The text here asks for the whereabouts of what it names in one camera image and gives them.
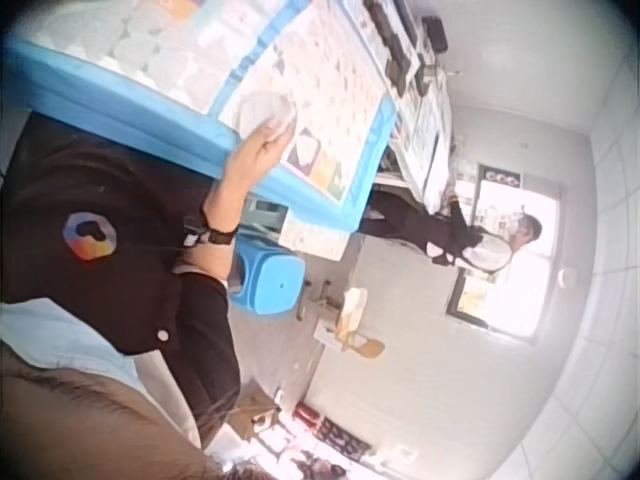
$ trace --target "menu board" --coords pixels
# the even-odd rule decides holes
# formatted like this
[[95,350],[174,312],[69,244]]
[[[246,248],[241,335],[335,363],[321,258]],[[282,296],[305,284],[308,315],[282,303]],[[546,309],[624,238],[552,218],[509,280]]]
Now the menu board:
[[65,1],[16,33],[123,75],[199,113],[255,47],[286,0]]
[[341,205],[385,86],[336,2],[314,1],[282,30],[249,68],[220,121],[238,129],[243,102],[256,92],[295,104],[296,138],[282,164]]

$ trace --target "chair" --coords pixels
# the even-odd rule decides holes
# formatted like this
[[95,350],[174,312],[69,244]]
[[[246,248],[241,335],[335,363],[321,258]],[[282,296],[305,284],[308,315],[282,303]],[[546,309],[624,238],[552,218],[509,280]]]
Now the chair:
[[236,305],[258,315],[282,313],[295,306],[304,283],[301,258],[259,235],[242,234],[236,238],[236,259],[241,286],[230,295]]

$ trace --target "black jacket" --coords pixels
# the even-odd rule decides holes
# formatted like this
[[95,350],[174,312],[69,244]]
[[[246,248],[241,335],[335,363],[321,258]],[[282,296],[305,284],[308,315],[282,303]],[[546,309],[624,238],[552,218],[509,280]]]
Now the black jacket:
[[[2,189],[2,301],[50,298],[123,354],[159,349],[203,447],[240,387],[226,290],[172,268],[183,217],[198,211],[210,185],[177,165],[32,115]],[[111,223],[113,254],[84,261],[73,253],[63,229],[77,212]]]

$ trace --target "black watch strap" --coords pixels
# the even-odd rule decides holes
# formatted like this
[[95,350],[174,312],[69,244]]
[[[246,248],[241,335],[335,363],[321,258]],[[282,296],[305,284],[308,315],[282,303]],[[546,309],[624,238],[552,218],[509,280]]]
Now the black watch strap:
[[183,246],[187,248],[203,243],[231,245],[239,228],[238,226],[231,232],[221,232],[215,228],[211,228],[207,222],[207,217],[202,211],[200,211],[198,215],[185,217],[183,225],[185,231]]

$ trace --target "table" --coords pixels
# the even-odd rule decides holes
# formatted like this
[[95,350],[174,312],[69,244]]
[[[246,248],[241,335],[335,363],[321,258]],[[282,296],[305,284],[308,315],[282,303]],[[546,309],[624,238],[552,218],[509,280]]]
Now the table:
[[65,2],[18,26],[3,94],[220,178],[243,100],[283,93],[298,135],[254,193],[354,231],[396,107],[346,1]]

